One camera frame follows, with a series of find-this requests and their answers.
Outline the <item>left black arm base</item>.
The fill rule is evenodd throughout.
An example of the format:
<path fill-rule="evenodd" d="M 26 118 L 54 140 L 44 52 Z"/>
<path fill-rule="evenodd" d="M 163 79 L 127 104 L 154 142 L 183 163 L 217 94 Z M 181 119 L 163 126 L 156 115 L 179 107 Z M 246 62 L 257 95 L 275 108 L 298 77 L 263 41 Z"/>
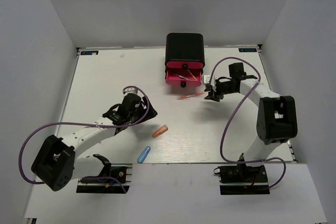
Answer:
<path fill-rule="evenodd" d="M 93 154 L 78 158 L 73 178 L 76 192 L 85 194 L 126 194 L 132 180 L 131 164 L 112 164 L 106 157 Z"/>

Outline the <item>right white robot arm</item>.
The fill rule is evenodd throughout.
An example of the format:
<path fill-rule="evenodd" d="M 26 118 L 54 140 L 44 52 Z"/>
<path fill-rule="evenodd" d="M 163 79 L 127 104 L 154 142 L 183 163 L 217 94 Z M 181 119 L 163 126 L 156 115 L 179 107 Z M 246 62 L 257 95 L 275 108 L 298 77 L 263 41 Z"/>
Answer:
<path fill-rule="evenodd" d="M 283 96 L 271 91 L 261 82 L 260 73 L 248 75 L 244 71 L 245 62 L 229 65 L 229 77 L 214 79 L 213 75 L 205 75 L 203 82 L 206 99 L 219 102 L 227 94 L 243 95 L 233 113 L 229 117 L 223 131 L 225 138 L 228 128 L 243 103 L 249 99 L 258 108 L 256 120 L 256 138 L 235 163 L 238 177 L 247 182 L 256 175 L 255 167 L 262 166 L 270 160 L 269 155 L 281 144 L 297 136 L 296 104 L 292 96 Z"/>

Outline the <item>black drawer cabinet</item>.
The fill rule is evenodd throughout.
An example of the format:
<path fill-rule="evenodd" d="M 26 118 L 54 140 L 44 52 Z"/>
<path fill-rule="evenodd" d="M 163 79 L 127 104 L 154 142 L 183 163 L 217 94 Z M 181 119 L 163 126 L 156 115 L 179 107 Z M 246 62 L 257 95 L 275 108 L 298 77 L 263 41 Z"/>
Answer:
<path fill-rule="evenodd" d="M 205 66 L 204 39 L 199 33 L 169 33 L 165 44 L 165 65 L 181 68 L 187 64 L 192 69 Z"/>

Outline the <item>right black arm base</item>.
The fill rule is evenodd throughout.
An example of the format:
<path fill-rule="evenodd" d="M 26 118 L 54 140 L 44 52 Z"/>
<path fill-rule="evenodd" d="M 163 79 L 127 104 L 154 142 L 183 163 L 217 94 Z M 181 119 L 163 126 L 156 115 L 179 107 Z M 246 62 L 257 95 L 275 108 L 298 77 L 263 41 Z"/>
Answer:
<path fill-rule="evenodd" d="M 216 167 L 213 173 L 219 178 L 221 195 L 270 194 L 264 163 L 222 165 Z"/>

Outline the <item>clear blue ballpoint pen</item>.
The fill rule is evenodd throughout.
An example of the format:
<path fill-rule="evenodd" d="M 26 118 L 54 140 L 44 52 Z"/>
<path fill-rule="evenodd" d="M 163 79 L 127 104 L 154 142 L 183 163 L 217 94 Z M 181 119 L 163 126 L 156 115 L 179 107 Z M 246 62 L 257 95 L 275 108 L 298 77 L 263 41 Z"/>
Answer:
<path fill-rule="evenodd" d="M 181 78 L 181 79 L 183 79 L 183 80 L 188 80 L 187 77 L 182 76 L 182 75 L 180 75 L 180 74 L 176 74 L 176 73 L 174 73 L 174 75 L 177 76 L 177 77 L 179 77 L 179 78 Z"/>

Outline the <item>orange double-ended marker pen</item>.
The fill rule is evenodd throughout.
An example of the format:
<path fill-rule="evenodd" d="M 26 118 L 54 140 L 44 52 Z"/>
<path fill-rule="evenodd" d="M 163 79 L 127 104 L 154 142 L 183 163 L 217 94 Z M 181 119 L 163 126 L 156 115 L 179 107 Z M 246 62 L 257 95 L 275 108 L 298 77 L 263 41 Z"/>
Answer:
<path fill-rule="evenodd" d="M 205 92 L 199 92 L 199 93 L 195 93 L 195 94 L 189 94 L 189 95 L 185 95 L 185 96 L 182 96 L 182 97 L 179 97 L 177 98 L 177 100 L 184 100 L 184 99 L 188 99 L 188 98 L 192 98 L 192 97 L 198 97 L 198 96 L 201 96 L 201 95 L 204 95 Z"/>

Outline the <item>blue translucent correction tape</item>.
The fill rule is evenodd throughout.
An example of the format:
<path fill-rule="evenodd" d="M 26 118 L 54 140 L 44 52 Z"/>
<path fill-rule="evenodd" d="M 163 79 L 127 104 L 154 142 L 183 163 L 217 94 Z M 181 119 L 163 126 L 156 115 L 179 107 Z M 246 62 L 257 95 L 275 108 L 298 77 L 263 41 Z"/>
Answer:
<path fill-rule="evenodd" d="M 137 158 L 137 163 L 142 164 L 145 159 L 147 158 L 149 152 L 151 151 L 151 147 L 147 146 L 142 153 L 139 155 L 139 157 Z"/>

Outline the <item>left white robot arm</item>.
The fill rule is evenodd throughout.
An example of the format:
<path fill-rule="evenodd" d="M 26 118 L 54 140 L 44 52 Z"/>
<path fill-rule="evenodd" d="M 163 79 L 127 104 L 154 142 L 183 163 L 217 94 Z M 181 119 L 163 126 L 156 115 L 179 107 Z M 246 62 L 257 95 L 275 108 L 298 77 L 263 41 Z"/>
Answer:
<path fill-rule="evenodd" d="M 95 183 L 111 180 L 111 163 L 107 158 L 100 154 L 82 157 L 82 154 L 131 124 L 137 125 L 156 116 L 156 110 L 146 97 L 127 94 L 120 104 L 113 105 L 93 126 L 63 137 L 47 137 L 31 171 L 53 191 L 61 190 L 77 178 Z"/>

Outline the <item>orange translucent correction tape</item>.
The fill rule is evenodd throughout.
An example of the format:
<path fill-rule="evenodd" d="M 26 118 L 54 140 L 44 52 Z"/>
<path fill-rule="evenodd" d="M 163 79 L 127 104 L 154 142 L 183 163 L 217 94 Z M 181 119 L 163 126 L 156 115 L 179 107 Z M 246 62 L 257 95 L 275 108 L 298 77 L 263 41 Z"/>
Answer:
<path fill-rule="evenodd" d="M 163 126 L 161 126 L 159 129 L 157 129 L 157 130 L 152 134 L 152 137 L 153 137 L 153 138 L 157 138 L 157 137 L 159 137 L 160 135 L 164 134 L 168 129 L 169 129 L 169 128 L 168 128 L 167 125 L 163 125 Z"/>

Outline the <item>pink drawer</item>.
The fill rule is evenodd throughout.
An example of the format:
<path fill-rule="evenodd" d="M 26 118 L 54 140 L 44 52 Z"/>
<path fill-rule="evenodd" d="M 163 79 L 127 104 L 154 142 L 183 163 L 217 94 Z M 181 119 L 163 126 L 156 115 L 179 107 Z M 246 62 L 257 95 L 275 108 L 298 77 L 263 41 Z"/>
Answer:
<path fill-rule="evenodd" d="M 169 61 L 165 65 L 171 69 L 203 69 L 205 66 L 200 61 Z"/>
<path fill-rule="evenodd" d="M 186 69 L 166 69 L 166 71 L 165 71 L 165 74 L 166 74 L 165 82 L 168 85 L 179 86 L 181 88 L 199 87 L 202 84 L 203 70 L 202 69 L 191 69 L 190 71 L 197 78 L 197 81 L 195 81 L 192 78 L 192 76 L 188 73 L 188 71 Z M 188 78 L 188 80 L 183 80 L 183 79 L 175 76 L 174 73 L 185 76 L 185 77 Z"/>

